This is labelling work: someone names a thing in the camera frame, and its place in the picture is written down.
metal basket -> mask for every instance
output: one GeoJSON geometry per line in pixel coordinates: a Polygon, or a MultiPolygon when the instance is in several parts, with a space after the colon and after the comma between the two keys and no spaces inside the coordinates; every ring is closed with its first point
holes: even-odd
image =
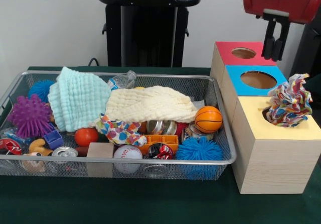
{"type": "MultiPolygon", "coordinates": [[[[18,75],[0,99],[0,106],[4,109],[1,130],[12,126],[7,122],[7,115],[13,104],[16,103],[18,96],[27,96],[29,89],[36,81],[46,79],[55,81],[59,73],[57,71],[28,71],[18,75]]],[[[104,81],[108,81],[109,78],[117,75],[117,73],[95,74],[104,81]]],[[[138,160],[74,157],[68,158],[67,163],[61,164],[61,162],[66,161],[66,158],[0,155],[0,175],[217,180],[226,165],[235,161],[234,142],[216,80],[208,76],[138,74],[135,85],[171,87],[194,98],[194,101],[205,100],[206,105],[217,107],[223,115],[223,126],[215,134],[214,141],[223,151],[223,160],[138,160]],[[37,167],[26,170],[22,165],[22,163],[26,163],[24,161],[28,161],[31,166],[37,167]],[[115,168],[115,165],[123,165],[129,170],[137,170],[134,173],[122,173],[115,168]]],[[[61,135],[64,146],[72,148],[77,146],[74,137],[67,136],[65,133],[61,133],[61,135]]]]}

white wall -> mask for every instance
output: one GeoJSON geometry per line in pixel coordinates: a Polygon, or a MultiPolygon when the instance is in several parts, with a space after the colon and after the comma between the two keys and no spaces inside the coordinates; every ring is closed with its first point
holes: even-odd
{"type": "MultiPolygon", "coordinates": [[[[99,0],[0,0],[0,95],[28,66],[79,66],[96,57],[107,65],[101,35],[105,5],[99,0]]],[[[201,0],[189,8],[184,66],[210,67],[215,41],[263,41],[267,23],[243,10],[242,0],[201,0]]],[[[290,29],[287,75],[303,26],[290,29]]]]}

cream towel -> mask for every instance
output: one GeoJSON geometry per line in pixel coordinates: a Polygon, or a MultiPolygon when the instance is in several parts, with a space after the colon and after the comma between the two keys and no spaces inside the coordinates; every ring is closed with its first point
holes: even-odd
{"type": "Polygon", "coordinates": [[[191,99],[169,87],[117,89],[111,92],[106,106],[110,120],[145,122],[174,120],[190,123],[197,112],[191,99]]]}

orange plastic crate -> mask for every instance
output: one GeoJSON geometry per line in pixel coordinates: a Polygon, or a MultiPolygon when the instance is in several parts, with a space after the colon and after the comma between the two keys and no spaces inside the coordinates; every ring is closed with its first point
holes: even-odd
{"type": "Polygon", "coordinates": [[[177,135],[145,135],[147,138],[147,144],[138,147],[143,155],[146,155],[148,152],[148,149],[151,145],[155,143],[164,143],[168,145],[174,152],[174,154],[177,151],[177,148],[179,147],[179,140],[177,135]]]}

black cable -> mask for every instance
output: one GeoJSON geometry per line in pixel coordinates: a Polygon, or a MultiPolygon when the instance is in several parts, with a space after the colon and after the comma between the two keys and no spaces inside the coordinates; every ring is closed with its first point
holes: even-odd
{"type": "Polygon", "coordinates": [[[92,59],[90,59],[90,61],[89,61],[89,63],[88,63],[88,66],[91,66],[91,63],[92,63],[93,61],[95,61],[96,64],[97,64],[97,66],[99,66],[98,60],[97,60],[95,57],[93,57],[92,59]]]}

